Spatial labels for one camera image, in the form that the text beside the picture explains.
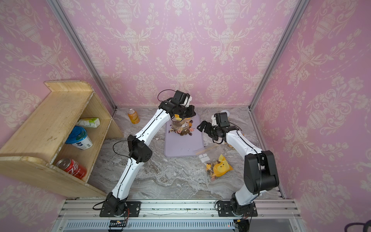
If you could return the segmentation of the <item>ziploc bag with yellow chick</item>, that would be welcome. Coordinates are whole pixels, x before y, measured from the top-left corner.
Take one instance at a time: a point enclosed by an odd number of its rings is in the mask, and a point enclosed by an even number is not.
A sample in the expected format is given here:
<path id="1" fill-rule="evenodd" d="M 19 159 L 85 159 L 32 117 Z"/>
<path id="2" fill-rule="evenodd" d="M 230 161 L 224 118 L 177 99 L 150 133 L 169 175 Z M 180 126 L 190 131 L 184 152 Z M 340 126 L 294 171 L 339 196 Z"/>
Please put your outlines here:
<path id="1" fill-rule="evenodd" d="M 207 175 L 211 181 L 224 176 L 227 172 L 232 171 L 233 167 L 228 163 L 224 156 L 221 145 L 212 144 L 203 149 L 196 151 L 196 156 L 205 165 Z"/>

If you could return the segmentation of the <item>clear ziploc bag of cookies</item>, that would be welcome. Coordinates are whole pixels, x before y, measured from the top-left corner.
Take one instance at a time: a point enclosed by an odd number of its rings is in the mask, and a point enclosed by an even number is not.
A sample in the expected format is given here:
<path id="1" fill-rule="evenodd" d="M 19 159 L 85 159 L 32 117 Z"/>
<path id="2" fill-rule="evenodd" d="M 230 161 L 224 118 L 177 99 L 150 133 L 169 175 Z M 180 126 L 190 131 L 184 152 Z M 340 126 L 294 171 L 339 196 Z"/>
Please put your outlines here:
<path id="1" fill-rule="evenodd" d="M 185 133 L 186 131 L 189 132 L 189 128 L 192 126 L 193 120 L 192 118 L 180 118 L 178 114 L 174 115 L 174 118 L 171 119 L 171 129 L 170 132 L 175 132 L 177 134 Z"/>

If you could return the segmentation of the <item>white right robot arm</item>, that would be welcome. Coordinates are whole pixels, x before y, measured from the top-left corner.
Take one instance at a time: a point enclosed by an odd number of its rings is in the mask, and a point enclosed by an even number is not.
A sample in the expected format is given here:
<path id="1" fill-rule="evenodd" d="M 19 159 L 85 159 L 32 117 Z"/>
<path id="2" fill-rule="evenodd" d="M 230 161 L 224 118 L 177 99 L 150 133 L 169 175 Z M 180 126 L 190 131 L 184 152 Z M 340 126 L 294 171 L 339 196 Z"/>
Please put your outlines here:
<path id="1" fill-rule="evenodd" d="M 257 197 L 279 186 L 274 154 L 258 148 L 245 138 L 240 127 L 229 121 L 226 112 L 214 114 L 212 122 L 202 121 L 197 129 L 207 134 L 213 142 L 221 141 L 231 145 L 243 158 L 244 184 L 231 197 L 234 214 L 247 213 Z"/>

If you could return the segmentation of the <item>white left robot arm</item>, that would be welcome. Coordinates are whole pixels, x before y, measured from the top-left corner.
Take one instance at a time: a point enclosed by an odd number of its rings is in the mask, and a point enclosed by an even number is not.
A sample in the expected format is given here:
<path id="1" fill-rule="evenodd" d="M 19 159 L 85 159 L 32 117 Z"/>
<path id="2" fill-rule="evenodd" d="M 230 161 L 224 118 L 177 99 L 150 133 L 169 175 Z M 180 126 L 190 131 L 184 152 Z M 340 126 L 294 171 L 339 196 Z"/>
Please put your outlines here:
<path id="1" fill-rule="evenodd" d="M 129 190 L 141 167 L 152 157 L 153 151 L 149 145 L 162 126 L 174 119 L 176 115 L 181 119 L 196 115 L 194 105 L 190 104 L 191 100 L 190 94 L 179 90 L 175 91 L 173 97 L 160 103 L 156 113 L 138 133 L 129 135 L 127 138 L 129 155 L 127 156 L 126 168 L 103 203 L 103 206 L 109 209 L 112 215 L 120 217 L 127 211 L 126 200 Z"/>

